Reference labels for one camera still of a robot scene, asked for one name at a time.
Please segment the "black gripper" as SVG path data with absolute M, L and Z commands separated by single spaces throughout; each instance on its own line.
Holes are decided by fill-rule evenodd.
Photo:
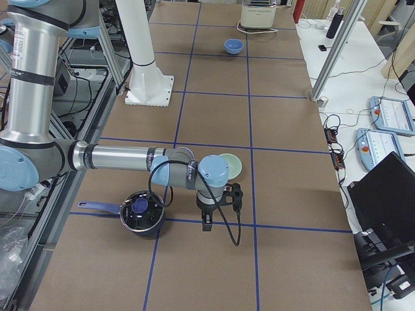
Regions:
M 205 197 L 201 192 L 196 194 L 196 204 L 202 211 L 202 230 L 209 232 L 212 229 L 213 211 L 217 210 L 219 203 L 216 198 Z

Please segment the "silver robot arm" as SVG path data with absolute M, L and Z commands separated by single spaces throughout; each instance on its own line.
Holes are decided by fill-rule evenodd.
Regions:
M 213 211 L 241 191 L 229 184 L 229 167 L 219 155 L 196 160 L 184 148 L 101 146 L 82 140 L 58 139 L 49 133 L 61 37 L 98 38 L 98 1 L 10 1 L 14 22 L 9 109 L 1 130 L 1 188 L 30 189 L 70 171 L 116 169 L 147 171 L 149 185 L 196 191 L 202 229 L 213 225 Z

